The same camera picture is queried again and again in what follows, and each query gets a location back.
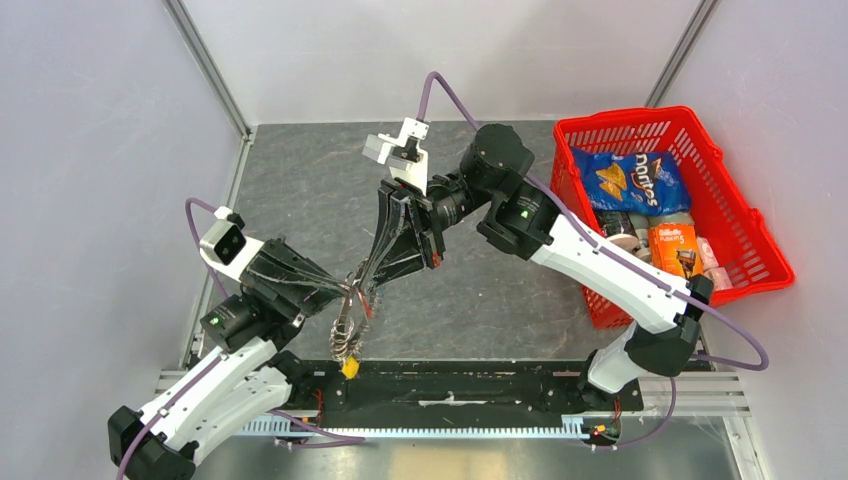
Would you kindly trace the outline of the red key tag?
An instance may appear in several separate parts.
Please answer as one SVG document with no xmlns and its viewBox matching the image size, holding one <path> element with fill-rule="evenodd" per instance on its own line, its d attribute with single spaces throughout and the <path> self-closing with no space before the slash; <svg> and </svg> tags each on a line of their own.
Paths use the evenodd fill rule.
<svg viewBox="0 0 848 480">
<path fill-rule="evenodd" d="M 367 296 L 365 295 L 365 293 L 362 290 L 358 290 L 357 295 L 358 295 L 360 304 L 362 305 L 362 309 L 363 309 L 365 317 L 367 319 L 371 319 L 373 317 L 373 310 L 372 310 L 372 308 L 371 308 L 371 306 L 368 302 Z"/>
</svg>

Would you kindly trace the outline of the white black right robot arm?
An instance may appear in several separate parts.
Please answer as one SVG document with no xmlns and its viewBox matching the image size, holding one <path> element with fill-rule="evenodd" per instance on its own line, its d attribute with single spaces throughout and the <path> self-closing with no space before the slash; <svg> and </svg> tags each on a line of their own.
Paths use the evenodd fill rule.
<svg viewBox="0 0 848 480">
<path fill-rule="evenodd" d="M 366 139 L 365 156 L 386 166 L 390 176 L 378 192 L 378 225 L 360 276 L 363 286 L 438 267 L 446 230 L 483 210 L 477 230 L 490 245 L 574 279 L 632 318 L 624 334 L 589 357 L 577 382 L 585 406 L 604 408 L 644 373 L 673 378 L 684 370 L 712 292 L 708 279 L 661 271 L 590 229 L 528 179 L 534 156 L 512 127 L 481 127 L 458 167 L 434 176 L 421 146 L 427 131 L 425 123 L 407 119 L 396 136 Z"/>
</svg>

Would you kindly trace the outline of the steel disc with keyrings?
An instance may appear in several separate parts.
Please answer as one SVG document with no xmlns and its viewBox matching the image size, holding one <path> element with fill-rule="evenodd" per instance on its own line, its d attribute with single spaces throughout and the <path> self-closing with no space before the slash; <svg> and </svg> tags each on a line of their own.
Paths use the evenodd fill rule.
<svg viewBox="0 0 848 480">
<path fill-rule="evenodd" d="M 370 259 L 366 257 L 347 275 L 343 283 L 346 290 L 342 297 L 342 307 L 333 321 L 329 337 L 331 358 L 340 365 L 350 356 L 358 360 L 361 358 L 363 337 L 371 330 L 371 323 L 378 313 L 380 293 L 374 280 L 368 275 L 369 264 Z M 362 290 L 367 296 L 373 310 L 371 319 L 364 315 L 357 295 L 358 290 Z"/>
</svg>

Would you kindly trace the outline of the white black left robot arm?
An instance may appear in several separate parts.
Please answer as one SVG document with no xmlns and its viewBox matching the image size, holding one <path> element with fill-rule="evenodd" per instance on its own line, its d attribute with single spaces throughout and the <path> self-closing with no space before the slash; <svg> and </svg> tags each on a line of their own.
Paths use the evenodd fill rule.
<svg viewBox="0 0 848 480">
<path fill-rule="evenodd" d="M 352 291 L 281 239 L 202 240 L 199 253 L 241 290 L 202 318 L 215 343 L 204 358 L 140 409 L 121 407 L 109 418 L 120 479 L 189 479 L 251 421 L 307 405 L 314 383 L 286 346 L 305 319 Z"/>
</svg>

